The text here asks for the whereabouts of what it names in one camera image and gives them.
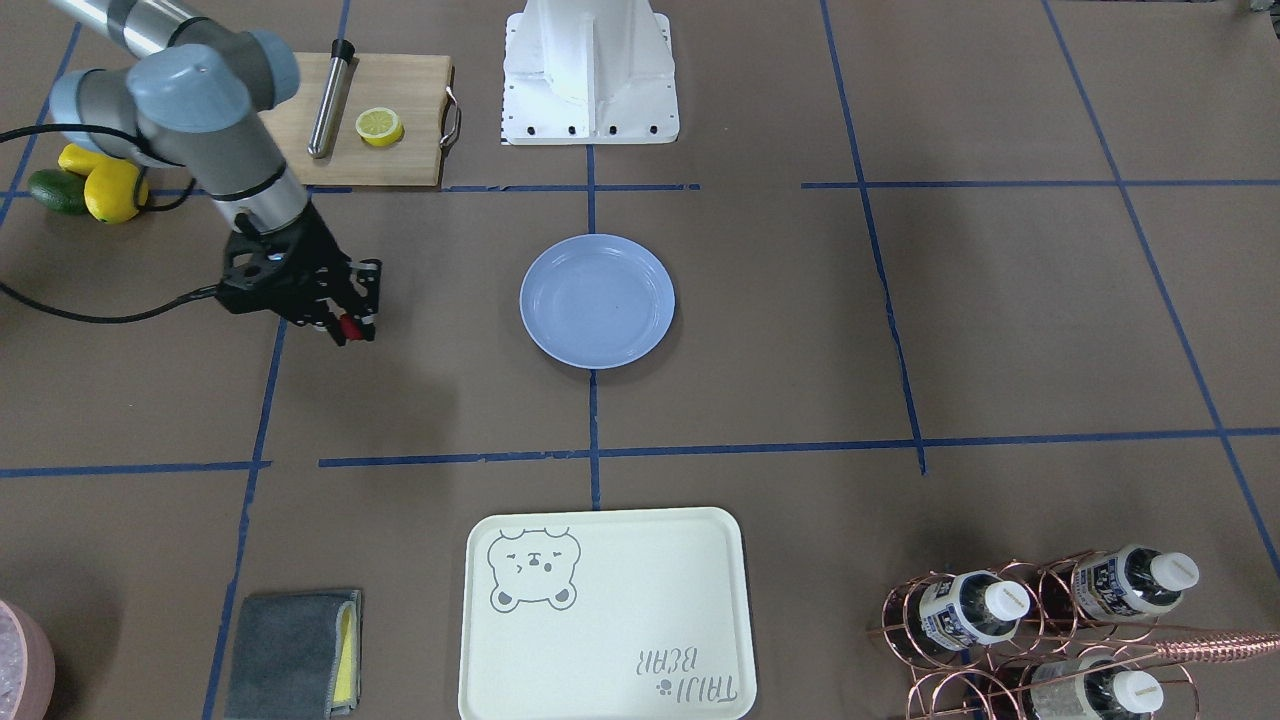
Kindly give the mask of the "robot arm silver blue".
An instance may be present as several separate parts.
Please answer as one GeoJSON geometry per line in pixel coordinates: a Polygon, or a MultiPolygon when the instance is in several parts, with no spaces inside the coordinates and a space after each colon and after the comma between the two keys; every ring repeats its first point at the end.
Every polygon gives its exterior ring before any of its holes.
{"type": "Polygon", "coordinates": [[[270,311],[337,345],[376,333],[381,264],[340,251],[261,119],[300,90],[273,32],[234,32],[179,1],[60,1],[134,64],[63,76],[51,118],[73,143],[145,167],[182,167],[230,228],[214,297],[270,311]]]}

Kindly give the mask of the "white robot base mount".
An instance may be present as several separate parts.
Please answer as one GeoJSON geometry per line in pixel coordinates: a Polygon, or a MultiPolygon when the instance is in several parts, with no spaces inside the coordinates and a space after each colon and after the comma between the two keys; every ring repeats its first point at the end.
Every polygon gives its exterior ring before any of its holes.
{"type": "Polygon", "coordinates": [[[669,18],[649,1],[527,1],[506,18],[500,142],[672,143],[669,18]]]}

